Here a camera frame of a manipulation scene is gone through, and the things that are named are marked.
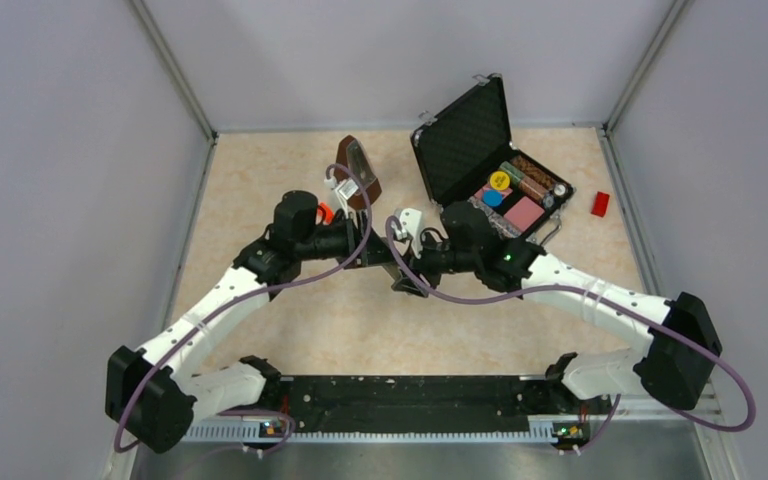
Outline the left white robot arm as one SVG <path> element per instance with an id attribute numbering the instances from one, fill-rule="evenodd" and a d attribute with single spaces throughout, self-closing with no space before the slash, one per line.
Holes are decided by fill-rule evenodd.
<path id="1" fill-rule="evenodd" d="M 165 453 L 194 423 L 231 407 L 274 410 L 280 386 L 244 361 L 213 374 L 195 371 L 246 317 L 282 291 L 355 266 L 376 237 L 371 208 L 380 195 L 377 187 L 336 190 L 336 213 L 322 223 L 315 195 L 285 193 L 263 234 L 238 253 L 201 300 L 138 348 L 116 349 L 105 387 L 105 413 L 117 424 L 114 452 L 145 445 Z"/>

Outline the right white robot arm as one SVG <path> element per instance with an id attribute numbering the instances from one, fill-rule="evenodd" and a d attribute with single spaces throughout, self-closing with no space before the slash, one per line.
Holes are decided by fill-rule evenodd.
<path id="1" fill-rule="evenodd" d="M 674 299 L 635 292 L 590 275 L 525 237 L 503 237 L 489 218 L 462 201 L 442 214 L 446 237 L 426 238 L 422 214 L 403 209 L 385 222 L 387 243 L 408 242 L 395 257 L 421 290 L 435 290 L 443 274 L 472 273 L 503 298 L 528 297 L 577 316 L 622 340 L 601 354 L 569 353 L 546 374 L 549 404 L 572 412 L 602 395 L 648 394 L 669 408 L 696 408 L 722 346 L 707 306 L 682 292 Z"/>

